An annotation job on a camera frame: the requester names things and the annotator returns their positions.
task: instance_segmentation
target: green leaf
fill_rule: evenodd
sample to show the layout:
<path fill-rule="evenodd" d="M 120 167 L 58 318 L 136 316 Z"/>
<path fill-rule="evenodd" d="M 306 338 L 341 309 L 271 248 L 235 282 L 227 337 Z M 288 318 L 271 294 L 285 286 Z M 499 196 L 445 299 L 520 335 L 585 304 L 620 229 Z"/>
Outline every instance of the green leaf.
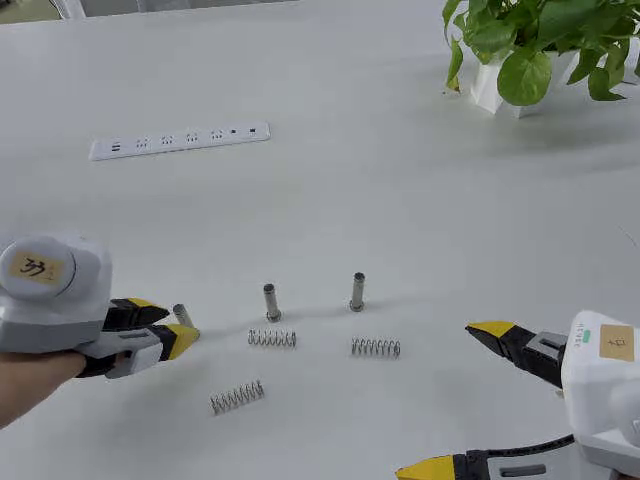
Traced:
<path fill-rule="evenodd" d="M 458 72 L 462 65 L 462 49 L 460 42 L 451 37 L 451 63 L 449 63 L 449 74 L 447 75 L 447 87 L 456 92 L 460 91 L 460 82 L 458 81 Z"/>
<path fill-rule="evenodd" d="M 570 50 L 577 50 L 579 40 L 575 36 L 566 36 L 555 41 L 556 51 L 558 55 L 562 55 Z"/>
<path fill-rule="evenodd" d="M 469 0 L 469 13 L 475 15 L 487 8 L 489 0 Z"/>
<path fill-rule="evenodd" d="M 444 8 L 442 9 L 442 20 L 444 20 L 444 38 L 448 41 L 449 37 L 447 31 L 449 29 L 449 22 L 451 21 L 451 17 L 456 12 L 456 9 L 460 5 L 460 0 L 447 0 Z"/>
<path fill-rule="evenodd" d="M 475 47 L 471 47 L 471 51 L 478 58 L 478 60 L 480 60 L 480 63 L 482 63 L 483 65 L 488 65 L 489 63 L 491 63 L 491 60 L 493 60 L 493 55 L 490 53 L 481 52 Z"/>
<path fill-rule="evenodd" d="M 626 45 L 612 45 L 607 55 L 604 69 L 609 73 L 609 88 L 615 87 L 624 78 L 624 61 L 629 53 L 629 41 Z"/>
<path fill-rule="evenodd" d="M 481 52 L 496 53 L 513 45 L 516 38 L 515 26 L 500 20 L 492 20 L 470 32 L 467 45 Z"/>
<path fill-rule="evenodd" d="M 460 13 L 459 15 L 456 15 L 456 18 L 453 19 L 453 24 L 463 32 L 466 28 L 465 22 L 464 22 L 464 16 L 465 16 L 465 13 Z"/>
<path fill-rule="evenodd" d="M 526 3 L 519 3 L 516 5 L 505 17 L 505 21 L 514 25 L 516 28 L 524 28 L 533 22 L 534 18 L 537 18 L 537 14 L 531 11 L 529 5 Z"/>
<path fill-rule="evenodd" d="M 498 92 L 511 105 L 538 103 L 551 81 L 551 59 L 542 53 L 521 48 L 502 64 L 498 74 Z"/>
<path fill-rule="evenodd" d="M 624 16 L 619 17 L 616 23 L 605 32 L 608 37 L 629 38 L 636 30 L 636 22 L 633 19 Z"/>
<path fill-rule="evenodd" d="M 595 68 L 589 75 L 589 95 L 600 102 L 621 100 L 624 97 L 609 91 L 609 72 L 604 68 Z"/>
<path fill-rule="evenodd" d="M 571 73 L 567 85 L 577 83 L 583 78 L 589 76 L 593 69 L 598 66 L 598 61 L 601 57 L 602 53 L 596 52 L 595 50 L 590 50 L 588 48 L 580 50 L 580 61 L 578 62 L 575 70 Z"/>
<path fill-rule="evenodd" d="M 542 50 L 582 27 L 596 7 L 597 0 L 549 0 L 540 12 L 537 48 Z"/>

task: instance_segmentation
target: yellow sticker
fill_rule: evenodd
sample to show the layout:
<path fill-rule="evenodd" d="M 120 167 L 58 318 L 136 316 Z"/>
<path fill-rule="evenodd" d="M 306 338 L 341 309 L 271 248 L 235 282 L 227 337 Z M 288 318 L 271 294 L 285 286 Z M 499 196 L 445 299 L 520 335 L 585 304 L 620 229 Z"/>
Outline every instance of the yellow sticker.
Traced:
<path fill-rule="evenodd" d="M 627 325 L 600 326 L 600 356 L 633 362 L 635 342 L 633 327 Z"/>
<path fill-rule="evenodd" d="M 26 278 L 44 285 L 57 285 L 63 274 L 64 261 L 32 252 L 17 252 L 11 262 L 9 275 Z"/>

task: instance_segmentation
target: human hand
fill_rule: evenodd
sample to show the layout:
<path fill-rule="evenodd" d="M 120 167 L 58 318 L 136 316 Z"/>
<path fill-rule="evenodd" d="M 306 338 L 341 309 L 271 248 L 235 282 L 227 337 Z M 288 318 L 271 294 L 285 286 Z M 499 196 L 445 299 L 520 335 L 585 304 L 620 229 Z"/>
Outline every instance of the human hand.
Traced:
<path fill-rule="evenodd" d="M 85 365 L 79 353 L 0 353 L 0 429 L 77 376 Z"/>

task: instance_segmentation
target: white flower pot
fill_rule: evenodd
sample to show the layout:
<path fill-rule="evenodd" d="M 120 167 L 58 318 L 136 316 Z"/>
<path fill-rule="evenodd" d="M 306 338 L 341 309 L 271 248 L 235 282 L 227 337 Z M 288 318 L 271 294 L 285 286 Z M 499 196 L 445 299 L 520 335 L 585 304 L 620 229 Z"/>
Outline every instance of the white flower pot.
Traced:
<path fill-rule="evenodd" d="M 638 85 L 640 83 L 640 78 L 635 74 L 638 53 L 640 53 L 640 39 L 632 38 L 629 56 L 624 66 L 624 78 L 622 79 L 624 83 L 630 83 L 631 85 Z"/>
<path fill-rule="evenodd" d="M 549 83 L 549 90 L 547 90 L 545 97 L 535 105 L 514 107 L 502 99 L 498 93 L 498 74 L 500 73 L 500 68 L 504 60 L 492 62 L 488 65 L 480 64 L 478 66 L 478 74 L 471 85 L 471 98 L 476 105 L 493 114 L 509 112 L 516 118 L 520 118 L 541 112 L 548 103 L 549 97 L 553 95 L 555 87 L 560 83 L 566 82 L 570 67 L 577 60 L 577 54 L 578 52 L 567 52 L 562 55 L 558 55 L 555 52 L 547 53 L 551 58 L 551 82 Z"/>

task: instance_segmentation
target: potted plant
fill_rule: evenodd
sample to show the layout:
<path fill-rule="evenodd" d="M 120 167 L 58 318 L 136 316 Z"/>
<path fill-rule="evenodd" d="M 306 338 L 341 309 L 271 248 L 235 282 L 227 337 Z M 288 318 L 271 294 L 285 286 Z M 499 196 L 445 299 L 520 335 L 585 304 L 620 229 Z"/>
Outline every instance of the potted plant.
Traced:
<path fill-rule="evenodd" d="M 638 36 L 640 0 L 469 0 L 457 13 L 460 2 L 447 0 L 442 11 L 451 47 L 450 89 L 460 91 L 462 41 L 481 63 L 474 99 L 489 110 L 503 100 L 517 107 L 537 104 L 552 76 L 560 80 L 559 70 L 578 53 L 568 84 L 588 77 L 592 99 L 624 98 L 611 88 L 622 81 L 630 40 Z M 460 39 L 449 36 L 451 23 L 462 32 Z"/>

